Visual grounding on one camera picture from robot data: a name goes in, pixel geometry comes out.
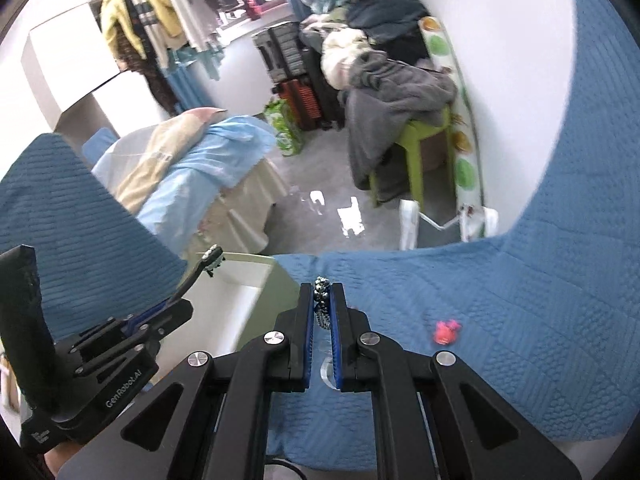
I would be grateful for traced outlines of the person's left hand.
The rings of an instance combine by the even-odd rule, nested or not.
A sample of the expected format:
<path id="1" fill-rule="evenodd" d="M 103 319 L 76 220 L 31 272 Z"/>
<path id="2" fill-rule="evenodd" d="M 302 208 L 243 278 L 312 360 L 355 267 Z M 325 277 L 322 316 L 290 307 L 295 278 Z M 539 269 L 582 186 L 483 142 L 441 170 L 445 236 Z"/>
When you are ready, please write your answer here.
<path id="1" fill-rule="evenodd" d="M 62 442 L 44 454 L 44 462 L 54 478 L 58 476 L 61 468 L 81 449 L 82 445 L 76 442 Z"/>

